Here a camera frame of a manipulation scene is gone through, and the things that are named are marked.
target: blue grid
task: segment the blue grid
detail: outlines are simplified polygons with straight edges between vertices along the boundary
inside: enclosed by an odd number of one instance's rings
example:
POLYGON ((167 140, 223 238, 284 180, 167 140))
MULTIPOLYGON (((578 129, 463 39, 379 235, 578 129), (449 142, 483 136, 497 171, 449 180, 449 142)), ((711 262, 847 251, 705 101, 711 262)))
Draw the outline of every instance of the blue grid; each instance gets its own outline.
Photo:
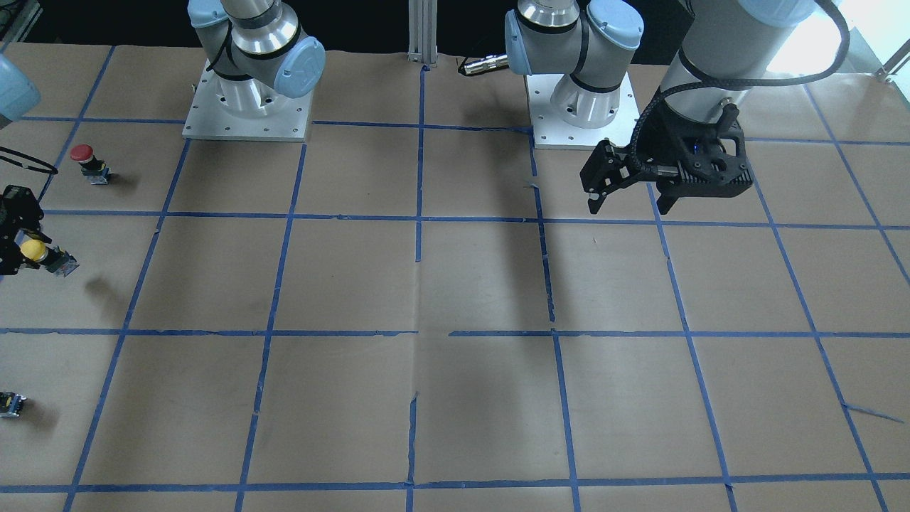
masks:
MULTIPOLYGON (((56 165, 59 166, 62 162, 66 149, 69 147, 72 142, 73 137, 75 136, 79 125, 84 122, 103 122, 103 123, 166 123, 166 124, 182 124, 183 120, 179 119, 132 119, 132 118, 85 118, 86 111, 88 109, 91 100, 97 91, 97 87, 100 84, 104 73, 106 71, 107 65, 111 60, 111 57, 114 54, 115 47, 110 49, 104 65, 102 65, 101 70, 98 73, 95 84, 92 86, 91 91, 89 92, 86 103, 84 104, 79 116, 77 118, 51 118, 51 117, 26 117, 29 120, 35 121, 69 121, 74 122, 75 125, 72 128, 69 137, 61 149, 56 165)), ((0 52, 6 50, 6 45, 3 48, 0 48, 0 52)), ((168 189, 167 198, 161 209, 161 211, 113 211, 113 210, 47 210, 48 214, 55 215, 110 215, 110 216, 148 216, 148 217, 157 217, 157 231, 152 237, 152 241, 149 244, 147 255, 144 260, 142 270, 139 274, 136 286, 130 300, 129 307, 126 312, 126 318, 123 321, 123 326, 120 329, 69 329, 69 328, 17 328, 11 326, 0 327, 0 334, 5 333, 22 333, 22 334, 44 334, 44 333, 65 333, 65 334, 83 334, 83 335, 116 335, 117 342, 114 349, 114 352, 111 356, 110 365, 108 366, 106 378, 102 387, 101 395, 99 396, 96 411, 92 419, 91 426, 89 428, 88 434, 86 436, 86 441, 82 450, 82 453, 79 457, 79 461, 76 466, 76 471, 73 476, 73 481, 70 485, 62 486, 45 486, 45 485, 17 485, 17 486, 0 486, 0 494, 4 493, 66 493, 66 504, 64 507, 64 512, 69 512, 71 510, 74 498, 76 494, 79 493, 115 493, 115 492, 147 492, 147 491, 156 491, 156 492, 236 492, 237 501, 235 510, 237 512, 241 511, 243 508, 244 495, 249 492, 267 492, 267 491, 317 491, 317 490, 400 490, 406 493, 406 510, 411 512, 413 510, 414 503, 414 491, 420 489, 459 489, 459 488, 508 488, 508 487, 568 487, 572 491, 572 501, 573 501, 573 510, 575 512, 581 512, 581 500, 579 496, 579 489, 581 487, 591 487, 591 486, 689 486, 689 485, 724 485, 727 496, 730 503, 730 508, 733 512, 737 510, 736 501, 734 496, 734 485, 735 484, 745 484, 745 483, 773 483, 773 482, 819 482, 819 481, 866 481, 869 482, 878 498, 879 504, 884 512, 888 510, 887 504, 885 503, 884 496, 882 495, 879 482, 889 481, 889 480, 910 480, 910 473, 876 473, 872 468, 872 465, 869 461, 868 455, 865 452, 862 440, 860 435, 856 430, 853 418, 851 416, 851 409, 855 409, 855 406, 848 404, 841 393, 840 385, 837 381, 836 375, 834 374, 834 369, 830 363, 830 360, 827 357, 827 353, 824 348, 823 339, 831 337, 852 337, 852 338, 897 338, 897 339, 910 339, 910 333, 850 333, 850 332, 820 332, 815 328, 814 320, 810 312, 808 303, 806 302, 802 287, 799 281, 796 278, 792 264, 790 263, 786 248, 784 247, 783 240, 780 236, 779 230, 781 228, 788 229, 818 229, 818 230, 878 230, 885 243, 891 252, 892 256, 895 259, 896 264, 898 265, 901 273, 903 274, 905 280, 910 284, 910 277, 908 277, 906 267, 902 263, 900 257, 897 255, 891 241, 888 238, 888 231, 892 230, 910 230, 910 226, 889 226, 883 225, 878 220, 878 217, 873 210, 872 205, 868 201, 868 198, 865 196, 862 187, 859 184, 859 181, 856 179, 855 174, 853 173, 852 168, 850 167, 849 162, 846 160, 844 153, 842 151, 843 145, 869 145, 869 146, 910 146, 910 143, 905 142, 865 142, 865 141, 842 141, 837 140, 834 136, 834 132, 831 130, 827 121, 824 118, 821 109, 815 103, 814 98, 812 97, 811 91, 808 87, 806 92, 809 94, 809 97, 813 103, 813 106, 821 118, 829 136, 829 140, 810 140, 810 139, 778 139, 778 138, 754 138, 753 140, 761 141, 772 141, 772 142, 781 142, 781 143, 812 143, 812 144, 832 144, 834 145, 838 153, 840 154, 844 164, 847 167, 848 172, 856 186, 856 189, 860 196, 863 199, 865 206, 868 208, 870 217, 873 221, 871 225, 833 225, 833 224, 780 224, 774 221, 773 215, 767 205, 767 202, 764 199, 764 196, 761 192, 761 188, 758 183, 756 183, 756 190, 758 191, 759 199, 762 202, 767 222, 710 222, 710 221, 679 221, 679 220, 662 220, 659 213, 656 210, 656 203, 654 201, 654 192, 650 185, 648 185, 649 196, 652 201, 652 207, 654 209, 654 219, 653 220, 610 220, 610 219, 549 219, 546 218, 543 214, 543 208, 541 205, 541 194, 538 189, 534 189, 534 196, 537 208, 536 218, 493 218, 493 217, 426 217, 422 215, 422 177, 423 177, 423 136, 426 129, 441 129, 441 130, 469 130, 469 131, 515 131, 521 133, 527 133, 529 135, 529 149, 531 152, 531 175, 537 176, 537 167, 536 162, 533 157, 533 136, 529 128, 477 128, 477 127, 458 127, 458 126, 445 126, 445 125, 428 125, 424 122, 424 107, 425 107, 425 74, 430 71, 427 67, 424 67, 420 71, 420 121, 418 124, 407 124, 407 123, 368 123, 368 122, 339 122, 339 121, 315 121, 315 124, 325 124, 325 125, 343 125, 343 126, 367 126, 367 127, 386 127, 386 128, 417 128, 420 133, 420 142, 419 142, 419 155, 418 155, 418 184, 417 184, 417 208, 416 215, 413 217, 410 216, 370 216, 370 215, 313 215, 305 213, 296 213, 296 202, 298 191, 300 187, 300 182, 303 175, 304 161, 306 157, 306 146, 303 147, 300 155, 300 160, 298 164, 298 173, 295 179, 294 193, 292 195, 292 200, 288 208, 287 214, 267 214, 267 213, 216 213, 216 212, 185 212, 185 211, 170 211, 169 204, 171 198, 173 197, 174 191, 177 186, 177 182, 180 177, 183 164, 186 160, 186 156, 189 150, 190 142, 187 141, 183 147, 180 160, 178 162, 177 168, 174 173, 174 177, 171 181, 170 187, 168 189), (284 233, 284 239, 282 243, 282 249, 279 258, 278 272, 275 280, 275 291, 272 298, 271 307, 269 309, 268 317, 268 326, 265 331, 201 331, 201 330, 139 330, 131 329, 129 327, 130 321, 133 316, 133 311, 135 310, 139 294, 142 290, 142 285, 145 281, 147 270, 149 264, 153 257, 155 247, 157 246, 158 233, 161 228, 164 226, 164 223, 169 217, 219 217, 219 218, 269 218, 269 219, 284 219, 286 220, 286 228, 284 233), (520 337, 551 337, 553 340, 553 350, 556 361, 556 371, 558 376, 558 382, 560 387, 560 399, 561 399, 561 410, 562 410, 562 420, 565 434, 565 442, 567 447, 567 463, 569 469, 569 478, 566 479, 547 479, 547 480, 494 480, 494 481, 440 481, 440 482, 424 482, 417 483, 414 480, 414 471, 415 471, 415 439, 418 434, 417 426, 417 410, 418 410, 418 397, 414 396, 410 402, 409 407, 409 431, 408 431, 408 474, 405 480, 400 482, 361 482, 361 483, 276 483, 276 484, 250 484, 248 482, 248 470, 252 457, 252 450, 255 443, 255 437, 257 432, 258 425, 258 412, 261 406, 262 394, 266 382, 266 376, 268 373, 268 358, 270 351, 270 342, 276 336, 397 336, 403 333, 416 333, 415 331, 292 331, 292 330, 276 330, 274 329, 275 314, 278 308, 278 300, 280 297, 281 283, 283 279, 284 263, 287 257, 288 243, 290 240, 290 235, 293 228, 294 220, 299 219, 323 219, 323 220, 397 220, 397 221, 407 221, 415 222, 417 230, 417 247, 416 247, 416 261, 420 261, 421 255, 421 230, 423 222, 518 222, 518 223, 537 223, 539 227, 540 234, 540 243, 541 243, 541 257, 543 263, 544 271, 544 281, 546 286, 546 293, 548 299, 548 311, 553 327, 549 331, 457 331, 450 334, 450 336, 486 336, 486 337, 497 337, 497 336, 520 336, 520 337), (680 314, 680 319, 682 322, 682 331, 657 331, 657 332, 609 332, 609 331, 562 331, 555 328, 555 308, 553 304, 552 297, 552 285, 551 285, 551 275, 549 267, 549 255, 547 251, 547 242, 546 242, 546 226, 548 224, 563 224, 563 223, 578 223, 578 224, 630 224, 630 225, 642 225, 642 226, 654 226, 661 239, 663 250, 665 256, 667 257, 667 270, 669 272, 674 295, 677 302, 677 307, 680 314), (774 237, 777 241, 779 250, 784 262, 786 264, 787 270, 789 271, 793 286, 796 290, 797 295, 799 296, 800 303, 803 306, 804 313, 807 321, 810 325, 809 332, 702 332, 702 331, 692 331, 689 329, 688 322, 685 317, 685 310, 683 307, 682 296, 679 288, 679 284, 676 280, 675 271, 672 263, 672 255, 668 241, 664 233, 664 226, 724 226, 724 227, 739 227, 739 228, 756 228, 756 229, 771 229, 774 233, 774 237), (103 414, 106 397, 110 389, 110 385, 113 379, 114 372, 116 370, 116 364, 119 358, 120 351, 123 347, 124 340, 127 336, 134 335, 144 335, 144 336, 204 336, 204 335, 220 335, 220 336, 255 336, 261 335, 264 336, 263 344, 263 353, 262 353, 262 367, 260 370, 258 385, 256 390, 256 398, 254 404, 253 414, 250 419, 250 427, 248 431, 248 441, 246 445, 246 450, 244 454, 243 469, 239 480, 236 484, 214 484, 214 485, 180 485, 180 484, 156 484, 156 485, 84 485, 81 484, 81 476, 85 467, 86 460, 88 458, 92 442, 96 433, 97 425, 100 421, 101 415, 103 414), (713 439, 717 449, 718 461, 722 469, 721 476, 685 476, 685 477, 673 477, 673 478, 599 478, 599 479, 579 479, 577 476, 575 468, 575 452, 572 442, 572 430, 571 430, 571 419, 569 415, 569 399, 566 384, 565 384, 565 370, 562 364, 561 356, 561 343, 560 340, 562 337, 575 337, 575 336, 594 336, 594 337, 682 337, 685 338, 689 350, 690 356, 693 360, 693 369, 697 376, 699 386, 703 396, 703 402, 708 414, 709 424, 712 430, 713 439), (701 371, 701 365, 698 359, 698 353, 695 350, 693 343, 693 338, 695 337, 797 337, 797 338, 812 338, 815 340, 816 345, 819 349, 819 353, 823 358, 826 371, 831 380, 831 384, 837 394, 838 400, 840 400, 841 405, 844 411, 844 419, 847 422, 851 433, 853 434, 856 448, 864 461, 866 471, 864 473, 832 473, 832 474, 800 474, 800 475, 758 475, 758 476, 737 476, 731 475, 726 466, 725 456, 723 452, 723 444, 720 433, 717 429, 716 421, 713 416, 713 409, 711 406, 711 400, 708 393, 707 385, 705 384, 704 377, 701 371)), ((51 184, 53 177, 49 177, 47 183, 42 190, 41 197, 44 196, 48 187, 51 184)))

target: metal mounting plate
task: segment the metal mounting plate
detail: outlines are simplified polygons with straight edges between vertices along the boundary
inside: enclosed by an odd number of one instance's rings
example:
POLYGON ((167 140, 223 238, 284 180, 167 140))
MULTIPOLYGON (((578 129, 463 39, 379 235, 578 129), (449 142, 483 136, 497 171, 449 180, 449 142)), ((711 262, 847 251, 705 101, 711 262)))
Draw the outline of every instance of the metal mounting plate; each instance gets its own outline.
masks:
POLYGON ((550 95, 562 75, 531 75, 525 77, 528 88, 528 107, 534 125, 534 146, 549 149, 594 149, 608 138, 617 146, 629 144, 638 120, 638 105, 632 92, 629 75, 622 78, 620 107, 612 123, 603 128, 578 128, 563 121, 550 103, 550 95))
POLYGON ((287 98, 281 109, 263 118, 240 118, 220 105, 214 71, 204 71, 183 126, 184 138, 305 142, 313 93, 287 98))

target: small blue object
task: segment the small blue object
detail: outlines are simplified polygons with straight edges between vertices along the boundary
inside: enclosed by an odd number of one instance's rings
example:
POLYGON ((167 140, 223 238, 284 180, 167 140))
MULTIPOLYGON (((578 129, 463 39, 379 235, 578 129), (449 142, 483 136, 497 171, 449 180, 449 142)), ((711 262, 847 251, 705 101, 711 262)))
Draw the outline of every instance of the small blue object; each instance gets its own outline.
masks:
POLYGON ((506 14, 506 55, 509 56, 509 69, 516 75, 533 75, 518 18, 515 16, 515 11, 506 14))
POLYGON ((626 50, 638 49, 644 33, 644 20, 622 0, 591 0, 588 17, 598 32, 616 46, 626 50))
POLYGON ((193 28, 214 26, 228 19, 221 0, 189 0, 187 12, 193 28))
POLYGON ((17 121, 41 101, 35 84, 19 68, 0 55, 0 115, 17 121))
POLYGON ((299 41, 285 56, 278 74, 275 90, 287 97, 304 97, 316 86, 326 68, 326 49, 315 37, 299 41))
POLYGON ((815 10, 813 0, 739 0, 745 12, 769 26, 796 26, 815 10))

